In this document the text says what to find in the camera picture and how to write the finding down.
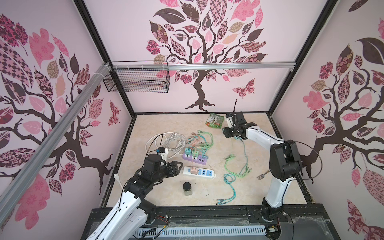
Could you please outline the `teal charger plug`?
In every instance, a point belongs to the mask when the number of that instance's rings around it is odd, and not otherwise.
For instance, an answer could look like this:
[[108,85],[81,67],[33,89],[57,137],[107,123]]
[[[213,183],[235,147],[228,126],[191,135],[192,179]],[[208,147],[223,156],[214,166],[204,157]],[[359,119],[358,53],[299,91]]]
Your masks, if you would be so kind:
[[190,148],[185,148],[185,155],[191,156],[192,155],[192,149]]

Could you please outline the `pink charger plug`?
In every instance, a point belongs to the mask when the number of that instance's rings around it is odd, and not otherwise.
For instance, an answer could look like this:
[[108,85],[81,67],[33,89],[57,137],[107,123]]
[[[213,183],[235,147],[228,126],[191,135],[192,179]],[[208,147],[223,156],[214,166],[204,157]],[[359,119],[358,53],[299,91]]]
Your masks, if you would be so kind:
[[196,168],[196,167],[191,167],[191,168],[190,168],[190,173],[191,173],[192,175],[197,175],[198,172],[199,172],[199,169],[198,169],[198,168]]

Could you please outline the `light green charger plug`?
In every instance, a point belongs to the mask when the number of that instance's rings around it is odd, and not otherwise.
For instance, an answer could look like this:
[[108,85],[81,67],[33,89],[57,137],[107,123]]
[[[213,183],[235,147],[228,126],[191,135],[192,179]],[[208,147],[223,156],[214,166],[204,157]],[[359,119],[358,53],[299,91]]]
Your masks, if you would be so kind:
[[198,158],[199,155],[200,155],[200,153],[199,153],[198,150],[193,150],[193,151],[192,151],[192,157],[193,157],[193,158]]

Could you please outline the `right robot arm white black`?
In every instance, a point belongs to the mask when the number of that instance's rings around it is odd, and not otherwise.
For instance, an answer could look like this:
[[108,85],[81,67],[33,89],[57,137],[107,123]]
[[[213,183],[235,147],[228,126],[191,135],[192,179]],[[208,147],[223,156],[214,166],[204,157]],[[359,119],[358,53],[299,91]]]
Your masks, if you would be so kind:
[[270,135],[255,123],[248,123],[242,113],[227,113],[226,121],[228,126],[223,128],[226,138],[251,140],[270,151],[269,172],[273,178],[263,198],[261,216],[266,222],[272,222],[283,212],[285,195],[302,170],[297,144]]

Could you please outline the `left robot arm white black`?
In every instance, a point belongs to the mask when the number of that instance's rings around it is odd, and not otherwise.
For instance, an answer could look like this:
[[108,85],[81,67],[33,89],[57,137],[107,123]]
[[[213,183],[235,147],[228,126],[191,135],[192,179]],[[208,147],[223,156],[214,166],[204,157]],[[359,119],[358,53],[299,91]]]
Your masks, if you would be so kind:
[[167,162],[166,154],[150,154],[122,188],[119,200],[89,240],[128,240],[147,221],[152,222],[156,206],[145,200],[154,186],[165,178],[180,174],[183,163]]

